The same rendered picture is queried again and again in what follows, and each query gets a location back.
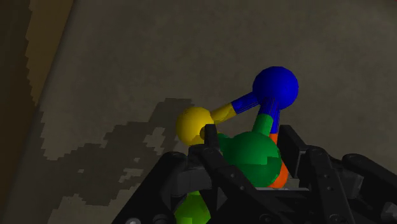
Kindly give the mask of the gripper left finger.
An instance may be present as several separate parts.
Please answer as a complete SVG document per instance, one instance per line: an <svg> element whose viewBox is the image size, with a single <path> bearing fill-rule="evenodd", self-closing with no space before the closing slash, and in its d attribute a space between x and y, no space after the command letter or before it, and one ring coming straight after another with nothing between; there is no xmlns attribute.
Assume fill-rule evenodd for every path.
<svg viewBox="0 0 397 224"><path fill-rule="evenodd" d="M273 224L273 212L260 201L255 187L221 156L215 134L216 127L206 125L205 143L190 148L212 184L221 188L227 197L207 224ZM176 224L171 190L186 162L187 156L183 153L163 154L112 224Z"/></svg>

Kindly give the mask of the multicolour ball and stick model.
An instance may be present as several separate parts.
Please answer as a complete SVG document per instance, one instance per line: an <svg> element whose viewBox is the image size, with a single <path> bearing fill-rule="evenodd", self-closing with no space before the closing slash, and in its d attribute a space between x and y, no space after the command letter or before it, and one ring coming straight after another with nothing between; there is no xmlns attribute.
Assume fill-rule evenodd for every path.
<svg viewBox="0 0 397 224"><path fill-rule="evenodd" d="M261 71L252 92L208 111L202 107L185 109L176 121L176 134L188 146L204 142L204 127L219 124L255 106L260 110L252 130L234 137L218 134L220 151L226 161L236 165L255 187L282 188L288 170L277 147L279 116L297 98L298 81L285 67L272 66Z"/></svg>

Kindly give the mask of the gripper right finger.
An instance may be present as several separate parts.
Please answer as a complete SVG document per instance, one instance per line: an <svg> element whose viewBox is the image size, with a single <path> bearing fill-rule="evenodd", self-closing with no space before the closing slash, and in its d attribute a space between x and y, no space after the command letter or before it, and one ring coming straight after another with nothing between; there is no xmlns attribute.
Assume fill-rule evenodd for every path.
<svg viewBox="0 0 397 224"><path fill-rule="evenodd" d="M313 224L397 224L396 174L358 153L334 158L289 125L280 126L277 145L289 173L309 189Z"/></svg>

